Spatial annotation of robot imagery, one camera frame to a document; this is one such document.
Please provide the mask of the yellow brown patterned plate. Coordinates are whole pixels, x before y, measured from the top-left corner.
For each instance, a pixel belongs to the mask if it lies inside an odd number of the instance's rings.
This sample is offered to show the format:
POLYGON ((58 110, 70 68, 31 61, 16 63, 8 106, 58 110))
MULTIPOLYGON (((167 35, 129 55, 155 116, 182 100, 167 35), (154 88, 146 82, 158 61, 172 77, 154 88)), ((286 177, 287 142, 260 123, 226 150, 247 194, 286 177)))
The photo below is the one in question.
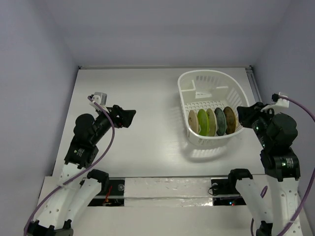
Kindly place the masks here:
POLYGON ((237 119, 234 111, 231 107, 225 107, 223 110, 226 119, 226 134, 232 134, 236 131, 237 128, 237 119))

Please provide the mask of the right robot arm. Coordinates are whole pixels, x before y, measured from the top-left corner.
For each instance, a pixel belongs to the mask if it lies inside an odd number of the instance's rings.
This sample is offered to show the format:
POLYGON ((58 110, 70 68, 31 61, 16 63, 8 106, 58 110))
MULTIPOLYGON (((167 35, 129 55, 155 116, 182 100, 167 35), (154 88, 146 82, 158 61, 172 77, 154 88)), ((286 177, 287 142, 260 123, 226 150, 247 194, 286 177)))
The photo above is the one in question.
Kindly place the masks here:
POLYGON ((272 207, 260 195, 252 174, 247 169, 231 170, 226 181, 230 192, 239 192, 254 223, 257 236, 301 236, 298 185, 300 165, 291 145, 297 137, 296 121, 275 113, 272 105, 257 102, 250 107, 237 107, 239 123, 251 128, 261 146, 263 165, 272 207))

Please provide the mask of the beige floral plate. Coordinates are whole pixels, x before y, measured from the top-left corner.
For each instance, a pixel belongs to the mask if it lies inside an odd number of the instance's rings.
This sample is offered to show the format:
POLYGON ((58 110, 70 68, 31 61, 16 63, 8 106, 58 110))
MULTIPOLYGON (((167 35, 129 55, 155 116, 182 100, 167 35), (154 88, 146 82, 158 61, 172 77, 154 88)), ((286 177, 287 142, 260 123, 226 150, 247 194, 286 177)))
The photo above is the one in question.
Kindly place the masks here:
POLYGON ((197 114, 194 110, 189 111, 188 123, 192 131, 196 134, 199 134, 199 121, 197 114))

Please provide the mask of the lime green plate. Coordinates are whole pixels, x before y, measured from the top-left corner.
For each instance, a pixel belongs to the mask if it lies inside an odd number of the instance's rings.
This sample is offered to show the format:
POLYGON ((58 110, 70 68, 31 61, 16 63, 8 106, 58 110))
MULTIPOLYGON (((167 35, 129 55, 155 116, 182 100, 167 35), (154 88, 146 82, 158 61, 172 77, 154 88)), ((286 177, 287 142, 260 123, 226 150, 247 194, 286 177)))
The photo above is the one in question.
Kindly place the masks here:
POLYGON ((200 109, 197 113, 199 122, 199 135, 208 136, 209 132, 209 118, 204 109, 200 109))

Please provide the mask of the cream plate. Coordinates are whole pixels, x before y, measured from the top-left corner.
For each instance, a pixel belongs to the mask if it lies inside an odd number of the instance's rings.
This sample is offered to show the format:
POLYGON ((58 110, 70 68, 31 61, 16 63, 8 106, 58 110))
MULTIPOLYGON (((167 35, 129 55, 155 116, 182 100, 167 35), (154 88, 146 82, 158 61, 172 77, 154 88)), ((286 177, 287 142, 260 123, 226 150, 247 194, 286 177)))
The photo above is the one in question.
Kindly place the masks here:
POLYGON ((208 131, 208 136, 209 137, 214 137, 216 132, 217 132, 217 118, 212 109, 207 109, 206 111, 208 119, 209 119, 209 131, 208 131))

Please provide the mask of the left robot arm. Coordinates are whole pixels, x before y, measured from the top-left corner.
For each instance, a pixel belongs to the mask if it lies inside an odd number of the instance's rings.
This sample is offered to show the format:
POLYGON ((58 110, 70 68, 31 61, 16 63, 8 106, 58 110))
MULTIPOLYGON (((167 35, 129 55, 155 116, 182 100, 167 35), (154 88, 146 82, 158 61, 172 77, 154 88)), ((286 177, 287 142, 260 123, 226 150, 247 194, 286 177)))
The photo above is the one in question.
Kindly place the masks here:
POLYGON ((97 143, 109 129, 128 128, 136 114, 114 105, 107 111, 95 104, 98 117, 82 114, 75 121, 74 136, 64 158, 64 165, 55 189, 36 207, 25 228, 26 236, 71 236, 73 224, 97 194, 109 188, 109 174, 94 166, 101 160, 97 143))

